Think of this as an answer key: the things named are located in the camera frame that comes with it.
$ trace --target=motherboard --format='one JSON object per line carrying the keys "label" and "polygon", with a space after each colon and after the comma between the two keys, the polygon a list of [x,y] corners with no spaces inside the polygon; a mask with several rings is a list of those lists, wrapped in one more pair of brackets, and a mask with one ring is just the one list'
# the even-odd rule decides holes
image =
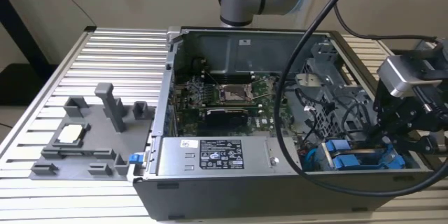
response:
{"label": "motherboard", "polygon": [[[277,76],[246,73],[222,77],[202,72],[174,86],[178,136],[274,136],[273,99]],[[295,136],[283,98],[282,133]]]}

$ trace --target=aluminum extrusion table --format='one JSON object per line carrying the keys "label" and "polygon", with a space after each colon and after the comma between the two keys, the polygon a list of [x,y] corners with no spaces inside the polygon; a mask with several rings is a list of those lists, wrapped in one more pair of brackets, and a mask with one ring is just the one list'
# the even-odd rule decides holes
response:
{"label": "aluminum extrusion table", "polygon": [[[0,145],[0,221],[15,223],[155,223],[129,182],[29,180],[33,162],[65,115],[66,97],[99,104],[98,82],[114,85],[123,104],[157,104],[165,30],[109,29],[82,33],[51,78]],[[383,44],[343,36],[367,70],[391,54]],[[373,213],[203,220],[202,223],[448,223],[448,179],[387,202]]]}

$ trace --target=gray post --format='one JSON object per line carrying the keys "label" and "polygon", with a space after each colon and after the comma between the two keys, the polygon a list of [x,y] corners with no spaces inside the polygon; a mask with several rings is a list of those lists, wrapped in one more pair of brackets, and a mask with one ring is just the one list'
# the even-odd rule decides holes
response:
{"label": "gray post", "polygon": [[94,95],[101,98],[103,104],[103,112],[110,118],[110,122],[115,132],[125,131],[126,127],[121,118],[119,108],[111,95],[111,83],[98,83],[94,89]]}

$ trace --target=motherboard chip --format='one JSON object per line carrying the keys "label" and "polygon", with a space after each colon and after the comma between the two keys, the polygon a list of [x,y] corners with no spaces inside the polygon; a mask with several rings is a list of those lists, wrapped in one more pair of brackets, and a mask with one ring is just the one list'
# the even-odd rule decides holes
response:
{"label": "motherboard chip", "polygon": [[206,126],[233,128],[246,125],[247,111],[241,109],[211,109],[206,110]]}
{"label": "motherboard chip", "polygon": [[245,101],[243,85],[221,85],[219,98],[221,101]]}

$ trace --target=warning label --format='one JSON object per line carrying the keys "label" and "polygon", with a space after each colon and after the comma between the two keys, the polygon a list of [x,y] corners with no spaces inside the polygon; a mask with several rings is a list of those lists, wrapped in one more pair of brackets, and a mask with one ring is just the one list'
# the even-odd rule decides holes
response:
{"label": "warning label", "polygon": [[201,169],[243,169],[241,140],[201,140]]}

